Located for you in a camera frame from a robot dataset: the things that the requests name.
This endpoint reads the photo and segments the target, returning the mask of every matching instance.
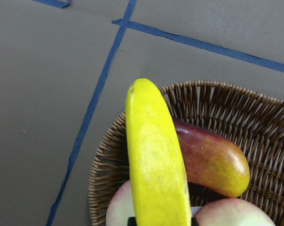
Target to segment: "apple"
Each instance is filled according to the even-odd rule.
[[[250,182],[250,169],[242,150],[214,132],[173,117],[188,182],[226,197],[240,196]]]
[[[275,226],[259,207],[238,198],[210,202],[194,217],[200,226]]]
[[[191,207],[192,215],[199,209],[200,207]],[[106,226],[127,226],[129,217],[135,217],[130,180],[114,194],[106,212]]]

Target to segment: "woven basket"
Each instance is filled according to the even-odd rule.
[[[250,184],[240,196],[279,224],[284,215],[284,101],[236,85],[186,81],[162,87],[173,116],[207,128],[237,144],[250,166]],[[129,179],[125,114],[107,130],[91,168],[89,207],[92,225],[105,225],[116,190]],[[222,198],[189,184],[192,206]]]

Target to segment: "gray floor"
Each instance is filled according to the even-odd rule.
[[[0,225],[45,225],[127,0],[0,1]],[[284,64],[284,0],[138,0],[132,21]],[[129,85],[205,79],[284,99],[284,73],[127,29],[53,225],[90,225],[99,142]]]

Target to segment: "banana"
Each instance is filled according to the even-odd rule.
[[[126,97],[126,136],[138,226],[191,226],[188,182],[172,117],[159,89],[139,78]]]

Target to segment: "blue tape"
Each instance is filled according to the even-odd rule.
[[[113,21],[113,24],[117,24],[117,25],[121,25],[122,23],[123,23],[123,19]],[[249,63],[264,66],[264,67],[268,67],[276,71],[284,72],[284,64],[276,62],[276,61],[259,58],[259,57],[252,56],[244,52],[240,52],[240,51],[233,50],[230,48],[224,48],[222,46],[214,45],[214,44],[200,41],[197,39],[193,39],[187,36],[168,33],[168,32],[159,30],[158,28],[150,27],[144,24],[139,24],[133,21],[129,21],[127,24],[127,27],[130,29],[136,30],[136,31],[148,33],[148,34],[155,35],[155,36],[165,37],[165,38],[168,38],[170,40],[173,40],[173,41],[185,44],[185,45],[193,46],[193,47],[204,49],[204,50],[207,50],[213,53],[218,53],[218,54],[228,56],[231,58],[243,60]]]
[[[108,77],[110,66],[111,66],[112,61],[114,59],[114,56],[115,56],[115,54],[116,54],[116,52],[117,52],[117,50],[118,50],[118,48],[119,48],[119,46],[122,42],[123,36],[124,36],[126,28],[127,28],[127,23],[128,23],[131,15],[132,15],[132,13],[133,13],[135,4],[136,4],[136,0],[130,0],[128,5],[127,5],[126,11],[124,13],[123,21],[120,24],[121,27],[119,28],[119,30],[116,34],[114,44],[110,49],[109,55],[108,55],[107,60],[104,64],[103,70],[101,72],[101,75],[100,75],[99,80],[97,82],[97,85],[95,87],[94,93],[92,95],[92,99],[91,99],[91,101],[88,105],[87,112],[85,114],[85,117],[84,117],[83,122],[81,124],[81,127],[79,129],[79,132],[77,134],[77,137],[75,139],[75,142],[74,142],[74,145],[73,145],[73,150],[72,150],[72,152],[69,156],[69,165],[68,165],[68,168],[67,168],[67,172],[65,174],[65,177],[64,177],[61,189],[58,193],[58,196],[57,196],[54,204],[51,206],[51,210],[50,210],[50,214],[49,214],[46,226],[51,226],[52,223],[53,223],[53,220],[55,218],[59,203],[60,203],[62,196],[63,196],[63,192],[65,190],[65,187],[66,187],[67,182],[69,180],[69,177],[71,175],[71,171],[73,169],[74,163],[75,163],[76,158],[79,154],[82,142],[85,138],[85,135],[87,133],[87,129],[89,127],[89,124],[91,122],[92,116],[93,116],[94,111],[95,111],[95,108],[97,106],[99,96],[100,96],[100,94],[103,90],[106,79]]]
[[[59,0],[34,0],[34,1],[44,3],[46,5],[54,6],[54,7],[57,7],[57,8],[65,8],[65,7],[69,6],[70,3],[71,3],[71,0],[68,0],[66,2],[59,1]]]

